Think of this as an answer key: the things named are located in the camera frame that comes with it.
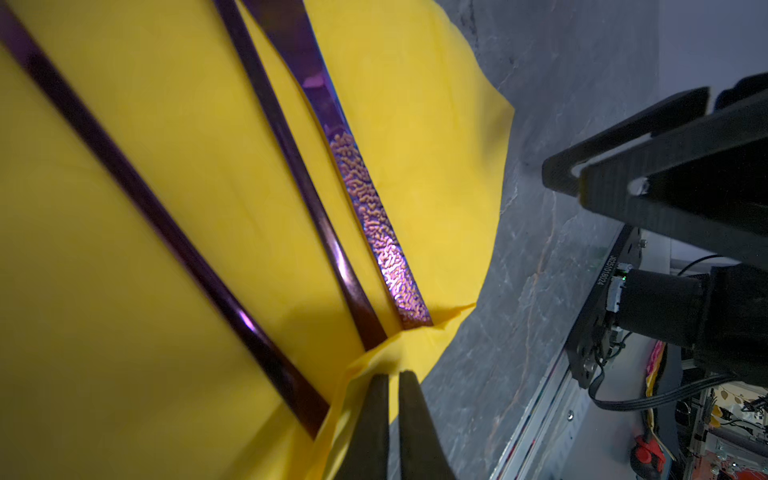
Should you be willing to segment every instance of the black cable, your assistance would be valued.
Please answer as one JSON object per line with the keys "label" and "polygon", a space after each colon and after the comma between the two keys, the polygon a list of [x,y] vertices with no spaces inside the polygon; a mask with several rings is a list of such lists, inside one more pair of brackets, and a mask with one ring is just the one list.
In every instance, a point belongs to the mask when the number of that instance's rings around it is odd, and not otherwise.
{"label": "black cable", "polygon": [[621,350],[625,349],[627,347],[627,344],[624,343],[629,338],[629,335],[632,335],[632,332],[629,332],[627,335],[624,335],[624,338],[621,339],[620,342],[612,343],[611,346],[617,346],[619,347],[618,350],[616,350],[613,353],[609,353],[607,357],[605,357],[605,362],[607,362],[610,359],[616,358],[619,353],[621,353]]}
{"label": "black cable", "polygon": [[749,433],[750,435],[754,435],[754,434],[755,434],[755,432],[753,431],[753,429],[750,429],[749,427],[745,427],[744,425],[734,425],[734,427],[739,427],[740,429],[742,429],[742,430],[746,431],[746,432],[747,432],[747,433]]}
{"label": "black cable", "polygon": [[721,423],[720,426],[722,427],[722,426],[725,426],[725,425],[733,425],[736,422],[749,423],[753,427],[757,427],[760,430],[764,430],[766,428],[764,425],[760,425],[758,423],[752,423],[749,420],[744,420],[744,419],[734,419],[734,420],[731,420],[730,422]]}
{"label": "black cable", "polygon": [[704,389],[708,389],[713,386],[718,386],[721,383],[727,383],[737,378],[737,376],[734,375],[733,373],[724,373],[720,375],[707,377],[705,379],[697,380],[696,382],[692,382],[687,385],[680,386],[674,390],[670,390],[669,392],[665,392],[660,395],[643,397],[635,400],[624,400],[624,401],[616,402],[616,401],[608,401],[608,400],[598,400],[597,398],[595,398],[597,396],[598,389],[600,388],[601,383],[605,379],[605,370],[603,368],[603,365],[600,363],[598,363],[598,365],[600,366],[600,375],[598,375],[594,379],[592,384],[589,385],[589,389],[588,389],[589,396],[598,408],[603,410],[611,410],[613,412],[635,412],[637,410],[655,409],[658,406],[661,406],[670,402],[676,402],[677,400],[685,399]]}
{"label": "black cable", "polygon": [[677,276],[682,276],[683,273],[685,273],[689,268],[691,268],[693,265],[696,265],[697,263],[701,263],[705,260],[709,260],[710,258],[721,258],[721,257],[725,258],[722,255],[714,254],[714,255],[707,255],[706,257],[701,257],[699,260],[694,260],[693,262],[688,263],[686,266],[684,266],[681,271],[677,272]]}

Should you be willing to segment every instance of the black metal plate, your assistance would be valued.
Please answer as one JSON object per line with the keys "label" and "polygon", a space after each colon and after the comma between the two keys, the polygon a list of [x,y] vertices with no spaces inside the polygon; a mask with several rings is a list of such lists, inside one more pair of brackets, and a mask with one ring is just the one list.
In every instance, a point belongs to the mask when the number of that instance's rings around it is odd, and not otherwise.
{"label": "black metal plate", "polygon": [[641,259],[640,228],[624,225],[589,296],[584,301],[581,312],[576,317],[576,323],[568,334],[568,339],[565,340],[565,352],[571,364],[571,374],[583,389],[589,387],[597,367],[594,361],[593,345],[597,342],[602,343],[605,336],[610,334],[610,329],[603,332],[607,313],[605,300],[610,279],[619,263],[629,263],[634,268],[638,268]]}

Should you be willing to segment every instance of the textured metal strip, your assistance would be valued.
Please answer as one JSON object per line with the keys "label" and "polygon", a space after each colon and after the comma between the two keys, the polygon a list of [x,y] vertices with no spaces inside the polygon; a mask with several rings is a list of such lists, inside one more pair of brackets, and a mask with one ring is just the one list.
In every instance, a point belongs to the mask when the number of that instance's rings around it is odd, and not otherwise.
{"label": "textured metal strip", "polygon": [[304,4],[301,0],[244,0],[243,3],[312,105],[403,328],[432,325],[406,255],[344,117]]}
{"label": "textured metal strip", "polygon": [[0,40],[133,200],[251,352],[299,422],[314,437],[326,417],[328,403],[216,275],[4,2],[0,2]]}

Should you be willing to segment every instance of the wire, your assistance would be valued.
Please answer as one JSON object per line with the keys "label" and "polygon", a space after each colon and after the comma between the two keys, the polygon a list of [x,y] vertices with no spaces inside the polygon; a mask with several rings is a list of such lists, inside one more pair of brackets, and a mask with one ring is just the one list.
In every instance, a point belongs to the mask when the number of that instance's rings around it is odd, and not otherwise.
{"label": "wire", "polygon": [[677,272],[677,276],[682,276],[683,273],[685,273],[689,268],[691,268],[693,265],[696,265],[697,263],[701,263],[705,260],[709,260],[710,258],[725,258],[722,255],[707,255],[706,257],[701,257],[699,260],[694,260],[691,263],[688,263],[686,266],[683,267],[683,269],[679,272]]}
{"label": "wire", "polygon": [[676,462],[677,458],[675,458],[675,456],[672,455],[672,451],[664,444],[664,442],[661,441],[661,439],[659,438],[659,435],[656,435],[656,432],[654,432],[653,430],[650,431],[650,434],[654,436],[654,438],[656,439],[656,443],[658,443],[659,446],[670,456],[670,458],[672,458],[672,462]]}
{"label": "wire", "polygon": [[675,410],[674,410],[674,411],[675,411],[675,412],[679,412],[681,415],[687,415],[687,416],[690,416],[690,414],[691,414],[691,412],[692,412],[692,410],[690,409],[690,405],[688,405],[687,403],[685,403],[685,401],[680,401],[680,403],[682,403],[683,405],[685,405],[685,408],[686,408],[686,409],[688,409],[688,413],[682,413],[680,410],[678,410],[678,409],[677,409],[677,407],[675,407]]}
{"label": "wire", "polygon": [[598,375],[591,385],[589,385],[589,397],[592,399],[594,404],[603,410],[611,410],[613,412],[635,412],[637,410],[647,410],[647,409],[655,409],[658,406],[670,403],[670,402],[676,402],[677,400],[685,399],[689,396],[692,396],[702,390],[708,389],[713,386],[718,386],[721,383],[731,382],[737,378],[736,375],[733,373],[724,373],[720,375],[715,375],[711,377],[707,377],[705,379],[697,380],[695,382],[691,382],[685,386],[680,386],[676,389],[670,390],[669,392],[662,393],[660,395],[652,396],[652,397],[643,397],[635,400],[624,400],[620,402],[616,401],[608,401],[608,400],[598,400],[596,398],[598,389],[600,388],[600,385],[602,384],[603,380],[605,379],[605,370],[603,368],[603,363],[598,363],[600,366],[600,375]]}
{"label": "wire", "polygon": [[617,346],[617,347],[618,347],[618,350],[616,350],[616,351],[615,351],[615,352],[613,352],[613,353],[609,353],[609,354],[608,354],[608,356],[607,356],[607,357],[605,357],[605,361],[606,361],[606,362],[607,362],[608,360],[610,360],[610,359],[616,358],[616,356],[618,356],[618,354],[619,354],[619,353],[621,353],[621,350],[623,350],[624,348],[626,348],[626,347],[627,347],[627,344],[626,344],[626,343],[624,343],[624,342],[626,342],[626,341],[627,341],[627,339],[629,338],[629,335],[632,335],[632,332],[629,332],[627,335],[624,335],[624,338],[623,338],[623,339],[621,339],[621,341],[620,341],[620,342],[617,342],[617,343],[612,343],[612,344],[611,344],[611,346]]}
{"label": "wire", "polygon": [[722,427],[722,426],[725,426],[725,425],[733,425],[736,422],[749,423],[753,427],[757,427],[760,430],[764,430],[766,428],[765,425],[760,425],[759,423],[752,423],[749,420],[744,420],[744,419],[734,419],[734,420],[731,420],[730,422],[721,423],[720,426]]}
{"label": "wire", "polygon": [[755,434],[755,432],[752,429],[750,429],[749,427],[745,427],[744,425],[735,425],[734,424],[733,426],[734,427],[739,427],[742,430],[746,430],[746,432],[749,433],[750,435],[754,435]]}

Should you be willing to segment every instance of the purple metal bar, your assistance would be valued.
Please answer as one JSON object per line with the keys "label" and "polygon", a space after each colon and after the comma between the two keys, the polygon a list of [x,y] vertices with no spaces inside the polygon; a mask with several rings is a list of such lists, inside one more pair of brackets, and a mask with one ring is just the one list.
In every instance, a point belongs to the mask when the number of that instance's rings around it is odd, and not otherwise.
{"label": "purple metal bar", "polygon": [[386,340],[386,333],[384,333],[379,318],[376,316],[376,311],[368,301],[362,285],[357,280],[355,270],[352,269],[352,264],[344,253],[326,209],[323,208],[323,202],[317,195],[315,185],[312,183],[310,173],[306,170],[304,160],[301,158],[299,148],[290,132],[283,110],[280,109],[280,103],[272,89],[270,79],[266,76],[266,71],[261,64],[256,47],[251,41],[245,22],[240,16],[234,0],[214,0],[214,4],[219,10],[224,26],[227,27],[232,43],[240,56],[240,61],[245,67],[250,84],[259,98],[264,115],[270,122],[272,132],[274,132],[277,143],[280,145],[280,150],[283,151],[283,156],[288,163],[293,179],[296,181],[301,197],[304,199],[306,209],[310,211],[312,222],[315,223],[315,229],[320,236],[323,248],[326,250],[333,272],[336,274],[336,281],[344,294],[362,345],[366,350],[374,349]]}
{"label": "purple metal bar", "polygon": [[427,306],[344,117],[302,0],[243,0],[312,105],[403,328],[432,325]]}
{"label": "purple metal bar", "polygon": [[328,412],[328,403],[227,289],[5,2],[0,2],[0,40],[209,296],[299,422],[312,437],[316,436]]}

